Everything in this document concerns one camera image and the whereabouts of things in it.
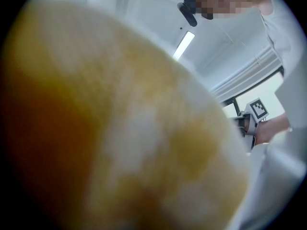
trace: white ceiling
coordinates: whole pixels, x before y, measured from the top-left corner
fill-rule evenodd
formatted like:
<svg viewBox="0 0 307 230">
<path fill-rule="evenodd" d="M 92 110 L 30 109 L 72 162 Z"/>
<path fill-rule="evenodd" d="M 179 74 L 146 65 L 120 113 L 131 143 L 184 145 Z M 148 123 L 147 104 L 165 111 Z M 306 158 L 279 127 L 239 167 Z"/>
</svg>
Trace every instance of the white ceiling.
<svg viewBox="0 0 307 230">
<path fill-rule="evenodd" d="M 269 45 L 259 11 L 250 9 L 234 18 L 212 21 L 198 15 L 198 26 L 191 27 L 177 8 L 182 1 L 88 0 L 88 3 L 146 28 L 170 46 L 169 54 L 175 52 L 187 31 L 194 33 L 179 61 L 190 62 L 209 88 L 240 71 Z"/>
</svg>

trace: hand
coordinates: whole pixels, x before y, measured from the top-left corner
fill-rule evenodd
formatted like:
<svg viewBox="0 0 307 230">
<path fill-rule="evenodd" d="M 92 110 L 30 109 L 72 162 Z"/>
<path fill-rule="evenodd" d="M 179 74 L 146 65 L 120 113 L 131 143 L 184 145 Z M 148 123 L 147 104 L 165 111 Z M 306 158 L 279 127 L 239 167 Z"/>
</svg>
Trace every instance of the hand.
<svg viewBox="0 0 307 230">
<path fill-rule="evenodd" d="M 256 131 L 256 144 L 263 144 L 263 143 L 269 143 L 270 140 L 273 138 L 275 135 L 274 132 L 272 132 L 272 127 L 270 121 L 265 121 L 265 122 L 259 122 L 258 124 L 258 129 Z"/>
<path fill-rule="evenodd" d="M 266 122 L 259 122 L 256 131 L 256 145 L 268 143 L 279 132 L 290 127 L 286 114 L 270 119 Z"/>
</svg>

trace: ceiling light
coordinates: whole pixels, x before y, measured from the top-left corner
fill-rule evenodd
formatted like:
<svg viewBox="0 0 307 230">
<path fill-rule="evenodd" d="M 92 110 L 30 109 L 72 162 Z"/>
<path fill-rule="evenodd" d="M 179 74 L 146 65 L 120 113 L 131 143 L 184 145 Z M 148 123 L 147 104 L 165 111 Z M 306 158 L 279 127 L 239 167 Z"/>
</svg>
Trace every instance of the ceiling light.
<svg viewBox="0 0 307 230">
<path fill-rule="evenodd" d="M 182 56 L 183 52 L 187 49 L 187 47 L 189 46 L 189 44 L 192 42 L 193 38 L 195 37 L 195 35 L 192 32 L 187 32 L 185 34 L 185 36 L 183 37 L 183 39 L 181 40 L 176 52 L 173 55 L 173 58 L 175 60 L 179 60 L 180 57 Z"/>
</svg>

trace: window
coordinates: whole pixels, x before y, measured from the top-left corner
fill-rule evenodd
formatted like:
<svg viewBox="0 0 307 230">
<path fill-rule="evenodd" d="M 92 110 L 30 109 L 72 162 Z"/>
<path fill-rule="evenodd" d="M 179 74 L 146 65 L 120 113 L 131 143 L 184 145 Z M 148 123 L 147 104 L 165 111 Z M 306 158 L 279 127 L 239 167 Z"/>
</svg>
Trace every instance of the window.
<svg viewBox="0 0 307 230">
<path fill-rule="evenodd" d="M 273 74 L 249 88 L 243 93 L 227 100 L 223 108 L 227 117 L 235 117 L 240 111 L 244 111 L 246 104 L 260 98 L 269 112 L 266 118 L 271 119 L 284 113 L 283 106 L 277 99 L 275 92 L 283 83 L 283 67 L 280 67 Z"/>
<path fill-rule="evenodd" d="M 274 76 L 264 81 L 262 84 L 238 96 L 236 101 L 238 103 L 239 109 L 244 110 L 247 103 L 260 98 L 269 112 L 269 115 L 266 118 L 267 120 L 283 114 L 283 106 L 280 104 L 275 95 L 276 90 L 281 86 L 282 83 L 283 76 L 278 72 Z"/>
</svg>

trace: yellow object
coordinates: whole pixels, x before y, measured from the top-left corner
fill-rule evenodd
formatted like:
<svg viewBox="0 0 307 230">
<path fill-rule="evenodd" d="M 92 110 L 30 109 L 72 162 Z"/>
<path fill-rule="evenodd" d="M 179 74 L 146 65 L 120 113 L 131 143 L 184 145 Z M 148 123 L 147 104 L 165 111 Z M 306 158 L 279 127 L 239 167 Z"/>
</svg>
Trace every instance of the yellow object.
<svg viewBox="0 0 307 230">
<path fill-rule="evenodd" d="M 184 67 L 99 11 L 32 0 L 1 53 L 5 144 L 67 229 L 224 229 L 249 163 Z"/>
</svg>

